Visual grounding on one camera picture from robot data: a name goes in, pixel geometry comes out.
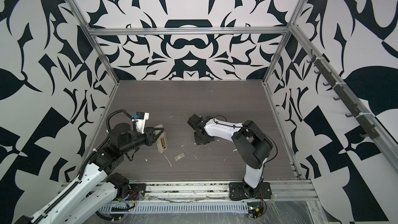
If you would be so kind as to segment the white remote control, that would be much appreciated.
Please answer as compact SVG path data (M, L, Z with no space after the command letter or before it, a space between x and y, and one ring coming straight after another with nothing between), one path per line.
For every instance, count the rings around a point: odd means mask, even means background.
M164 128L164 125L159 124L155 127L162 127ZM164 132L160 137L156 137L156 145L158 148L159 153L164 153L168 149L168 143L167 143L167 138L166 138L166 133Z

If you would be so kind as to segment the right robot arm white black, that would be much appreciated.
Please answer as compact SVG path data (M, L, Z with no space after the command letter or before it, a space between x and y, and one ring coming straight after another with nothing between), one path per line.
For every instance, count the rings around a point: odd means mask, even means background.
M194 130L197 145L209 144L215 138L225 139L235 145L239 155L246 164L243 179L245 194L253 196L263 182L263 169L274 145L251 120L244 123L225 122L212 116L192 115L188 125Z

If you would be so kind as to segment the remote battery cover beige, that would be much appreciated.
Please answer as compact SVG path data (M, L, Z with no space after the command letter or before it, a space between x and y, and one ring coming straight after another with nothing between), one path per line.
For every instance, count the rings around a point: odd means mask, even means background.
M179 160L181 160L182 158L184 158L186 155L185 155L185 153L180 153L179 155L177 155L174 159L175 159L175 161L179 161Z

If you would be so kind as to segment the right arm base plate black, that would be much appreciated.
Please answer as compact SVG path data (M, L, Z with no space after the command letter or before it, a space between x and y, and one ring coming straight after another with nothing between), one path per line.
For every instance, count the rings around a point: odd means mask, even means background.
M271 199L271 186L268 182L261 182L257 188L251 188L245 182L229 183L229 198L232 201L240 201L245 199Z

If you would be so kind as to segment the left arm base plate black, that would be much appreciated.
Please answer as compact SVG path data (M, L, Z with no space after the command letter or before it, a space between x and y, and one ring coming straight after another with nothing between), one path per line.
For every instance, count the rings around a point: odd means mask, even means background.
M129 184L127 188L127 192L123 199L125 201L136 201L142 200L146 195L146 187L145 183L133 183Z

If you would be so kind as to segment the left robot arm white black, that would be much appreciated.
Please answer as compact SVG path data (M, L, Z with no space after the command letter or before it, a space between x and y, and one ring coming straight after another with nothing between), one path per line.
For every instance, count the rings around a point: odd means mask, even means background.
M84 161L78 176L52 201L32 216L21 216L18 224L81 224L102 206L128 193L129 180L114 169L127 157L130 161L141 146L152 146L164 135L164 128L143 128L128 123L108 127L105 141Z

